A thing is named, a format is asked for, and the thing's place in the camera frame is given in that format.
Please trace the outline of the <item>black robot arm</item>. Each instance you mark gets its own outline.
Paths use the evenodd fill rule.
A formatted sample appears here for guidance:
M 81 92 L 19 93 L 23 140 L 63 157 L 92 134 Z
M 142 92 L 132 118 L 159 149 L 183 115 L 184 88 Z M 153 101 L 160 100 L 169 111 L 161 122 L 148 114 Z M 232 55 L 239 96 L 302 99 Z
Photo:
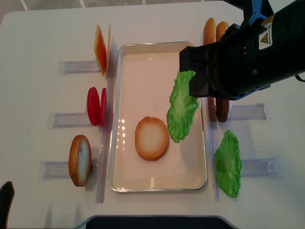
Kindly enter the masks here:
M 233 0 L 244 21 L 218 42 L 186 47 L 180 71 L 194 71 L 189 94 L 238 100 L 305 71 L 305 3 L 273 12 L 266 0 Z

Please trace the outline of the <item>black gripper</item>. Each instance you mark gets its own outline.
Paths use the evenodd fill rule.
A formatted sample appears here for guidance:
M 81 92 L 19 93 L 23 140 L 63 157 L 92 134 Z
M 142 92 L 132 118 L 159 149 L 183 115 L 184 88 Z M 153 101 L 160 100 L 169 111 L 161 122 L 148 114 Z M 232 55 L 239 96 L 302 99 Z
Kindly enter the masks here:
M 180 51 L 179 70 L 195 72 L 190 96 L 238 100 L 276 82 L 272 61 L 259 49 L 259 35 L 268 34 L 262 22 L 233 24 L 220 41 Z

